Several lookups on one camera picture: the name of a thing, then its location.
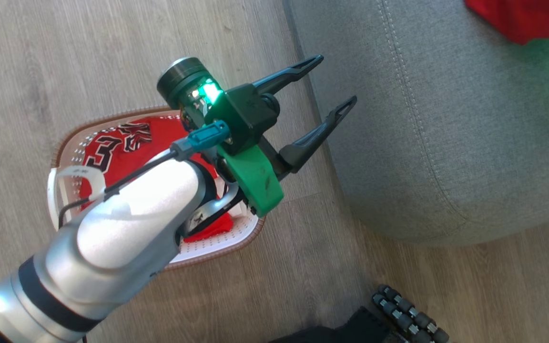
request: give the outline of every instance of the plastic basket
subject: plastic basket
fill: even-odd
[[[130,111],[120,115],[95,120],[72,131],[61,142],[59,149],[52,157],[51,171],[48,176],[48,209],[53,227],[58,226],[59,210],[79,198],[81,178],[57,177],[57,173],[71,165],[81,165],[84,159],[84,148],[99,132],[107,132],[116,126],[143,117],[170,117],[179,115],[179,111],[171,111],[168,107],[152,107]],[[67,221],[78,215],[79,209],[67,212]],[[233,218],[233,228],[230,232],[218,234],[202,241],[182,242],[178,254],[165,268],[176,269],[234,252],[249,244],[262,230],[264,219],[259,219],[249,211],[240,217]]]

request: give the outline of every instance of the black cable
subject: black cable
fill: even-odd
[[[105,187],[104,200],[103,201],[106,202],[107,199],[109,199],[109,198],[113,197],[114,195],[118,194],[118,191],[120,190],[120,187],[125,185],[127,182],[130,182],[130,180],[133,180],[134,178],[137,178],[137,177],[141,176],[142,174],[144,174],[148,170],[154,168],[155,166],[159,165],[160,163],[165,162],[167,160],[170,160],[172,158],[175,158],[176,156],[177,156],[177,152],[175,150],[170,151],[168,154],[166,154],[164,156],[161,156],[161,157],[155,159],[154,161],[152,161],[150,163],[147,163],[143,167],[133,171],[132,173],[126,175],[119,182],[116,182],[115,184],[113,184],[109,187]],[[65,221],[65,213],[67,211],[69,211],[70,209],[75,208],[77,206],[82,206],[83,204],[87,204],[88,202],[90,202],[89,198],[83,198],[83,199],[77,200],[76,202],[71,202],[71,203],[63,206],[63,208],[61,208],[61,211],[59,212],[59,229],[61,227],[63,227],[63,222]]]

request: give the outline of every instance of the black ring band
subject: black ring band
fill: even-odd
[[[24,261],[20,268],[18,268],[18,278],[20,279],[20,286],[29,300],[44,312],[45,315],[64,328],[74,332],[85,333],[94,329],[94,327],[102,321],[102,319],[96,321],[95,319],[82,317],[82,315],[73,312],[55,298],[54,295],[41,284],[39,276],[37,276],[37,271],[35,270],[33,256]]]

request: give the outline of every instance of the red clothing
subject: red clothing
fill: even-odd
[[[147,117],[118,126],[111,132],[100,132],[85,148],[84,165],[100,169],[105,176],[105,184],[112,185],[146,164],[152,157],[171,146],[173,141],[183,138],[187,132],[181,120],[176,117]],[[214,167],[205,162],[199,154],[192,161],[207,168],[212,178],[217,178]],[[80,198],[92,193],[85,180],[80,186]],[[226,213],[186,242],[195,242],[229,232],[233,227],[230,215]]]
[[[466,5],[514,43],[549,38],[549,0],[466,0]]]

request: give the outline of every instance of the gray ottoman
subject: gray ottoman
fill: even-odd
[[[329,139],[366,226],[466,245],[549,221],[549,40],[508,42],[462,0],[292,0]]]

